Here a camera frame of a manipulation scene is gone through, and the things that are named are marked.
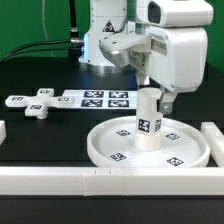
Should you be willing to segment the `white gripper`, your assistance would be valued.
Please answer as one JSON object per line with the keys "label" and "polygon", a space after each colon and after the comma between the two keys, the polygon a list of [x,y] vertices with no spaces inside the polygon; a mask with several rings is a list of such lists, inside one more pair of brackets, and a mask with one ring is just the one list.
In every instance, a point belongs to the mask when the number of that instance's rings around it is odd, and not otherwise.
{"label": "white gripper", "polygon": [[202,82],[207,34],[203,28],[161,28],[150,26],[146,35],[117,33],[99,41],[106,59],[117,67],[133,66],[139,88],[153,79],[161,85],[158,109],[171,114],[176,93],[193,92]]}

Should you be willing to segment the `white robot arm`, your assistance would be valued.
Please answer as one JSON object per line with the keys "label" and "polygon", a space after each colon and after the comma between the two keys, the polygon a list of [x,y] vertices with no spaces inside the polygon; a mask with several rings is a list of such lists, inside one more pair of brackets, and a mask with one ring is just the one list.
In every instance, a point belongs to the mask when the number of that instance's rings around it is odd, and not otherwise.
{"label": "white robot arm", "polygon": [[127,19],[127,0],[90,0],[90,28],[84,36],[84,68],[117,73],[137,70],[137,82],[154,80],[162,96],[159,110],[172,111],[179,93],[200,86],[207,54],[205,25],[213,8],[205,0],[135,0]]}

